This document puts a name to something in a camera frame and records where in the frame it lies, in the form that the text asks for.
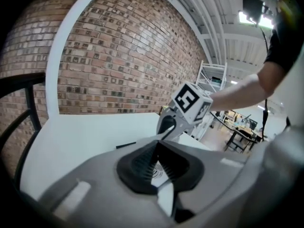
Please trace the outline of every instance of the white ceiling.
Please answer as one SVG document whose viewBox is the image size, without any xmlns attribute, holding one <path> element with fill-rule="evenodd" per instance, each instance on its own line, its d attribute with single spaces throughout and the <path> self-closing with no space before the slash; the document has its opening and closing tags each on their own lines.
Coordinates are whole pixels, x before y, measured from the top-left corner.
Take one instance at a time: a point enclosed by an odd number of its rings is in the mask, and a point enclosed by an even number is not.
<svg viewBox="0 0 304 228">
<path fill-rule="evenodd" d="M 224 65 L 227 62 L 228 82 L 240 81 L 262 67 L 266 58 L 266 47 L 261 30 L 239 22 L 238 13 L 243 8 L 243 0 L 179 1 L 192 16 L 207 44 L 212 62 L 205 63 Z M 276 0 L 262 1 L 275 12 Z M 263 30 L 269 40 L 271 30 Z M 276 96 L 269 99 L 268 105 L 274 112 L 283 110 Z"/>
</svg>

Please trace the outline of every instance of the white wall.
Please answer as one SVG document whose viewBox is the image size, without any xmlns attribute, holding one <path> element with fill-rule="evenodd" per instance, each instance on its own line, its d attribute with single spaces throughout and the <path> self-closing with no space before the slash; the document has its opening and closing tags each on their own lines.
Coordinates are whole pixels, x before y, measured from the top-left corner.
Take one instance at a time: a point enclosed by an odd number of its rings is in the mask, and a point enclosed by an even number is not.
<svg viewBox="0 0 304 228">
<path fill-rule="evenodd" d="M 235 109 L 237 113 L 244 116 L 251 114 L 249 118 L 257 122 L 256 129 L 260 129 L 263 125 L 263 110 L 257 108 L 256 106 L 246 107 L 242 109 Z M 286 126 L 286 116 L 285 115 L 268 115 L 268 119 L 265 126 L 265 135 L 267 137 L 273 138 L 274 134 L 281 133 Z"/>
</svg>

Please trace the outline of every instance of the ceiling light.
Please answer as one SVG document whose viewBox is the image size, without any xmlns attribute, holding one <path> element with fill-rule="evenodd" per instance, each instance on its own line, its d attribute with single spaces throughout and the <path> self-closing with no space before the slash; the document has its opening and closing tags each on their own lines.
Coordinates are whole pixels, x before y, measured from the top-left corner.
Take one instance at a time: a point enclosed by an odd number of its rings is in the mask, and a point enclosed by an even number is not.
<svg viewBox="0 0 304 228">
<path fill-rule="evenodd" d="M 240 23 L 254 25 L 253 22 L 247 20 L 247 16 L 243 12 L 239 12 L 238 17 L 239 17 L 239 22 Z M 262 15 L 261 21 L 259 22 L 258 25 L 263 26 L 263 27 L 267 27 L 267 28 L 270 28 L 270 29 L 274 28 L 271 19 L 268 19 L 268 18 L 264 17 L 264 15 Z"/>
<path fill-rule="evenodd" d="M 265 110 L 265 108 L 262 107 L 262 106 L 260 106 L 260 105 L 258 105 L 258 108 L 260 108 L 260 109 L 262 109 L 262 110 Z"/>
</svg>

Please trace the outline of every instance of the white cube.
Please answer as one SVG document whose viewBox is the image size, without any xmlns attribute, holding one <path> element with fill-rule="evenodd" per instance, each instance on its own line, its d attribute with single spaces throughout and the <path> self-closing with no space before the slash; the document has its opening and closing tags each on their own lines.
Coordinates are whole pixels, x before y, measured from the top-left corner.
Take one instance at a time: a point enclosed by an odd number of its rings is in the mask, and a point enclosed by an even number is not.
<svg viewBox="0 0 304 228">
<path fill-rule="evenodd" d="M 183 83 L 172 100 L 189 124 L 201 123 L 213 102 L 200 87 L 190 82 Z"/>
</svg>

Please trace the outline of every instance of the black sleeve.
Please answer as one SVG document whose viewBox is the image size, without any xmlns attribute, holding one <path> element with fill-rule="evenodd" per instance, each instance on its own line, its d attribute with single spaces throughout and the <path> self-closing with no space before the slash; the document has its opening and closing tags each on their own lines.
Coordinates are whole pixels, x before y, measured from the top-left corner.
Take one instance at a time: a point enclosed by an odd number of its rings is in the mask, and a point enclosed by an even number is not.
<svg viewBox="0 0 304 228">
<path fill-rule="evenodd" d="M 292 28 L 283 19 L 279 18 L 272 30 L 270 46 L 265 62 L 275 62 L 285 72 L 288 72 L 295 63 L 303 45 L 303 21 Z"/>
</svg>

